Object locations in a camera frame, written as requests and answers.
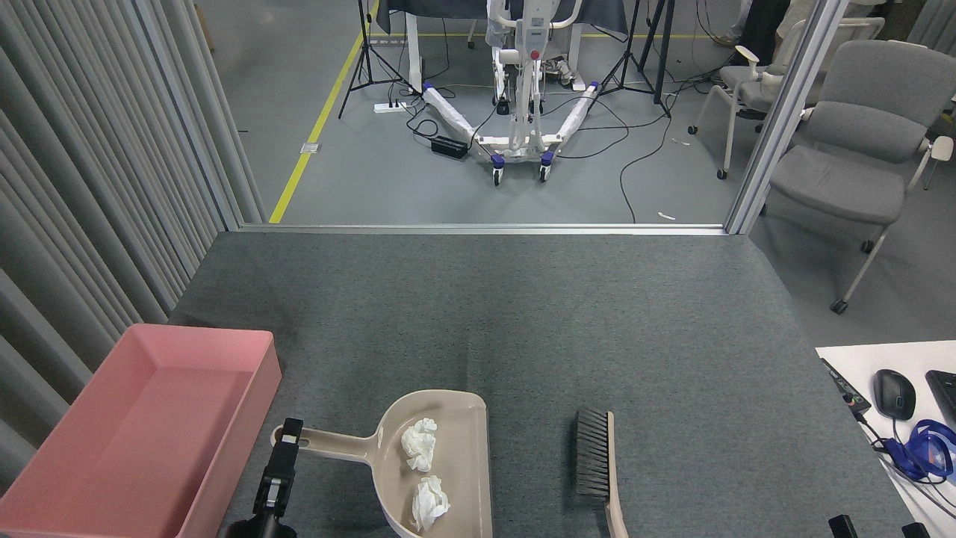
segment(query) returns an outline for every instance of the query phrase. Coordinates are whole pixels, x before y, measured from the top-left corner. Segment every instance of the brush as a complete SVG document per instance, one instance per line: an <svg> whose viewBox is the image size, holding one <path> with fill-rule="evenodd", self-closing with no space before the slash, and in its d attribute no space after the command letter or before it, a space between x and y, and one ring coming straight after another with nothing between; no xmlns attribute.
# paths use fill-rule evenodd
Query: brush
<svg viewBox="0 0 956 538"><path fill-rule="evenodd" d="M579 495L604 501L611 538L627 538L620 513L618 470L614 459L614 414L577 411L575 481Z"/></svg>

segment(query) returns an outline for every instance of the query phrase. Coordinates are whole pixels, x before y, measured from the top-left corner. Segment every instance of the gray curtain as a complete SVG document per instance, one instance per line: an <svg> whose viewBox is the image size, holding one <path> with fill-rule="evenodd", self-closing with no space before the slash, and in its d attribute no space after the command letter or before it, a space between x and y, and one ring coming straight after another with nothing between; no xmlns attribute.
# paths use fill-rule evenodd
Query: gray curtain
<svg viewBox="0 0 956 538"><path fill-rule="evenodd" d="M0 492L264 213L192 2L0 0Z"/></svg>

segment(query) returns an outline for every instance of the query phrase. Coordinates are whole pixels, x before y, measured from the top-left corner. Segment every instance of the black power adapter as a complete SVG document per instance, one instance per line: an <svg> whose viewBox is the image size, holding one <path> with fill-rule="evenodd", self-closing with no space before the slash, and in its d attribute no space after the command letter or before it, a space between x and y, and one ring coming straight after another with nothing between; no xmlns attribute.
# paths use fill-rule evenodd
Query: black power adapter
<svg viewBox="0 0 956 538"><path fill-rule="evenodd" d="M468 145L464 142L450 139L447 136L436 136L431 139L431 150L435 153L447 155L453 159L461 159L468 155Z"/></svg>

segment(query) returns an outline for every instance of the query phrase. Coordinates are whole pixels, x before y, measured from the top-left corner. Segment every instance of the dustpan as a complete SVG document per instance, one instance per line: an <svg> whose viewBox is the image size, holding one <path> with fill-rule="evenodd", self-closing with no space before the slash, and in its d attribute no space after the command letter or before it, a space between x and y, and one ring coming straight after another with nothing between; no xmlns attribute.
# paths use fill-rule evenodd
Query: dustpan
<svg viewBox="0 0 956 538"><path fill-rule="evenodd" d="M438 424L431 471L405 462L402 433L422 418ZM280 435L281 426L272 434ZM300 450L336 460L360 461L372 480L388 524L403 538L490 538L491 491L488 460L488 408L477 394L418 391L396 400L370 437L302 429ZM412 524L412 498L425 476L442 479L451 509L422 534Z"/></svg>

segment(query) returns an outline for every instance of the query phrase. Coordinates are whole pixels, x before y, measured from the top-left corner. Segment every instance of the pink plastic bin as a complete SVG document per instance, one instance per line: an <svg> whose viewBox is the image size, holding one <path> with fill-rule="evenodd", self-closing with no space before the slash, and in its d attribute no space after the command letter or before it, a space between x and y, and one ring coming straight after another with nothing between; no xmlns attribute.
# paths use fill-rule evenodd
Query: pink plastic bin
<svg viewBox="0 0 956 538"><path fill-rule="evenodd" d="M281 377L266 331L129 327L0 499L0 532L215 536Z"/></svg>

